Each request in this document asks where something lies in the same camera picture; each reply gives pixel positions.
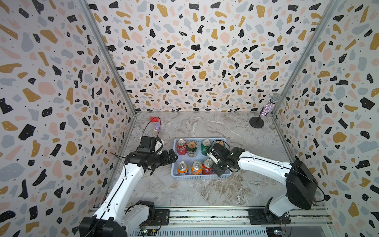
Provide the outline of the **dark green beer can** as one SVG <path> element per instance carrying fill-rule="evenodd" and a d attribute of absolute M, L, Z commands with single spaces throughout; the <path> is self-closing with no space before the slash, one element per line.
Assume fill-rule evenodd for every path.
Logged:
<path fill-rule="evenodd" d="M 222 147 L 225 147 L 225 142 L 222 140 L 217 140 L 215 143 L 220 144 Z"/>

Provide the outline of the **green soda can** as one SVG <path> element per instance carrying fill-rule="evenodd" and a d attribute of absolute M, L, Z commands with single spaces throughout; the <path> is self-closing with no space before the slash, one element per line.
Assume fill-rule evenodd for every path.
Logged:
<path fill-rule="evenodd" d="M 201 143 L 201 153 L 207 156 L 207 150 L 211 147 L 211 141 L 209 139 L 204 139 Z"/>

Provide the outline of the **red soda can front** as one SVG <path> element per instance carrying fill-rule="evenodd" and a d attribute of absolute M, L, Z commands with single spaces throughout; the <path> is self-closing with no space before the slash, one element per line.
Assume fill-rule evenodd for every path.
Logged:
<path fill-rule="evenodd" d="M 211 175 L 213 174 L 212 165 L 214 162 L 211 159 L 206 159 L 202 164 L 202 174 L 203 175 Z"/>

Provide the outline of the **green and cream can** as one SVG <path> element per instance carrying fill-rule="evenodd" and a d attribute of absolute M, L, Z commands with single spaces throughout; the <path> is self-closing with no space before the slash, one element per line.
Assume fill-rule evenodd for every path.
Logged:
<path fill-rule="evenodd" d="M 197 144 L 194 141 L 190 141 L 187 144 L 187 155 L 191 158 L 197 156 Z"/>

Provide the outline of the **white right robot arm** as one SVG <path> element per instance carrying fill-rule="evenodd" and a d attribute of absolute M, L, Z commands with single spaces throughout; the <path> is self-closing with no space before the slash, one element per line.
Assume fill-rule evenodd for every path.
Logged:
<path fill-rule="evenodd" d="M 271 178 L 286 188 L 286 193 L 274 199 L 271 197 L 264 208 L 251 209 L 250 220 L 262 224 L 285 223 L 285 216 L 293 209 L 310 210 L 315 199 L 318 182 L 299 159 L 293 163 L 279 162 L 257 156 L 243 148 L 231 150 L 219 143 L 206 150 L 207 156 L 213 161 L 212 170 L 218 176 L 227 170 L 237 172 L 252 171 Z"/>

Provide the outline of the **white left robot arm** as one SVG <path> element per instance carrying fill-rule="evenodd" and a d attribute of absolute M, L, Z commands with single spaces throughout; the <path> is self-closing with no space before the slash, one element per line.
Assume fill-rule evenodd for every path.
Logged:
<path fill-rule="evenodd" d="M 154 220 L 153 202 L 141 202 L 125 210 L 136 185 L 147 170 L 154 172 L 161 166 L 173 164 L 178 156 L 174 150 L 155 153 L 130 153 L 125 158 L 124 170 L 109 196 L 92 217 L 85 217 L 79 225 L 81 237 L 129 237 L 144 222 Z"/>

